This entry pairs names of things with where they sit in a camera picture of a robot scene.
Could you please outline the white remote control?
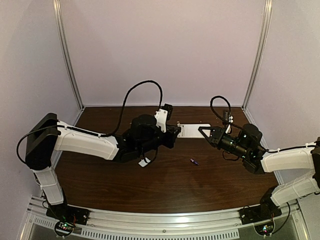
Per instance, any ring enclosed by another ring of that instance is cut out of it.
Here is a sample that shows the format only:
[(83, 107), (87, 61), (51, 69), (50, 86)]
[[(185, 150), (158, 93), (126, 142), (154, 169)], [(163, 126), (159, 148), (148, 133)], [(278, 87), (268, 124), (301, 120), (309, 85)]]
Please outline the white remote control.
[(209, 123), (201, 124), (178, 124), (181, 128), (178, 138), (180, 139), (204, 139), (205, 137), (199, 131), (199, 127), (211, 127)]

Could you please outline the white battery cover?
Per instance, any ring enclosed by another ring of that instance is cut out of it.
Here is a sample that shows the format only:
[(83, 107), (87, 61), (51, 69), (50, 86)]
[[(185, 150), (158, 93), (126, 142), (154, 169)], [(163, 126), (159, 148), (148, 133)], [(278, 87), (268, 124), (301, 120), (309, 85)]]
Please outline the white battery cover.
[(143, 158), (140, 160), (140, 162), (138, 163), (142, 168), (146, 167), (149, 163), (151, 162), (150, 159), (148, 158)]

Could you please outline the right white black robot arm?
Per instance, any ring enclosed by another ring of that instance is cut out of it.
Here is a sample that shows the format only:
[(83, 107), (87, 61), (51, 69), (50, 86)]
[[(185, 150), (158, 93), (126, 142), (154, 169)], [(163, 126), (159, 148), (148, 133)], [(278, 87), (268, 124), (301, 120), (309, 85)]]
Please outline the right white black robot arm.
[(261, 146), (263, 136), (259, 129), (247, 123), (236, 137), (219, 126), (200, 126), (198, 131), (214, 148), (242, 160), (243, 166), (251, 173), (262, 175), (279, 170), (307, 169), (304, 175), (288, 183), (271, 187), (261, 198), (256, 216), (266, 221), (277, 216), (279, 207), (291, 200), (320, 193), (320, 141), (302, 146), (267, 150)]

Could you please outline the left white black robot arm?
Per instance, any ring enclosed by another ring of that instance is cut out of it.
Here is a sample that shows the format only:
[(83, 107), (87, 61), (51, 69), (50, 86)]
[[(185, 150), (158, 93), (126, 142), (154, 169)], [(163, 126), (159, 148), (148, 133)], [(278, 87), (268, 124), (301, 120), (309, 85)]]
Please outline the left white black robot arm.
[(144, 157), (160, 146), (173, 148), (181, 127), (167, 124), (167, 112), (134, 118), (122, 135), (98, 133), (69, 125), (48, 113), (26, 136), (24, 163), (32, 170), (48, 206), (61, 222), (72, 218), (65, 194), (52, 166), (53, 151), (75, 152), (117, 163)]

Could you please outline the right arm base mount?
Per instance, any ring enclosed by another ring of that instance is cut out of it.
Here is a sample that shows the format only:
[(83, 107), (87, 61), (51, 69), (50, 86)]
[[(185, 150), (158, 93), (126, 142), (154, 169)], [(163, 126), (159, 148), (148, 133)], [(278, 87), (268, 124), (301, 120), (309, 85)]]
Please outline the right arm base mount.
[(253, 224), (254, 231), (264, 238), (273, 234), (276, 228), (275, 217), (281, 216), (279, 207), (273, 209), (266, 205), (244, 206), (239, 211), (242, 225)]

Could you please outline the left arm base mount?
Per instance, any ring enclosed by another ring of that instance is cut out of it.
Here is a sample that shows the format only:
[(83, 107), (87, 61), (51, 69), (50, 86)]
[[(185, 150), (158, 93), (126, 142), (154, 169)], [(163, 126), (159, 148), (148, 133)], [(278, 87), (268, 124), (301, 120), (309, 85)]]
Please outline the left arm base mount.
[(58, 237), (66, 238), (70, 236), (77, 225), (85, 226), (88, 221), (90, 211), (70, 205), (48, 205), (46, 216), (58, 220), (54, 224), (53, 230)]

